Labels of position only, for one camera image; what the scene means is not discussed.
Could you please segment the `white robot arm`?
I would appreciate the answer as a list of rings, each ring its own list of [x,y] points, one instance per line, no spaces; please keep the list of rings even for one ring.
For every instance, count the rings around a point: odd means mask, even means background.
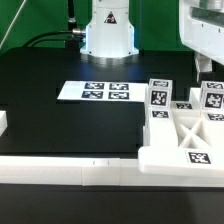
[[[92,0],[92,19],[80,49],[87,60],[120,64],[139,54],[129,21],[129,0]],[[224,0],[179,0],[179,35],[195,52],[197,74],[224,65]]]

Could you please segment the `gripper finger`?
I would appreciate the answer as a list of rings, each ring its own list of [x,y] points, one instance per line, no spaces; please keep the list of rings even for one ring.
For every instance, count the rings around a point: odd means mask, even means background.
[[[196,52],[194,54],[194,61],[197,72],[197,82],[210,81],[214,77],[212,60],[203,54]]]

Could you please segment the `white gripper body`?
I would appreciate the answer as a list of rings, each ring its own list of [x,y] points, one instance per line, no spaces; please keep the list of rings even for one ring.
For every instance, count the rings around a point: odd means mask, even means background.
[[[224,0],[179,0],[183,45],[224,65]]]

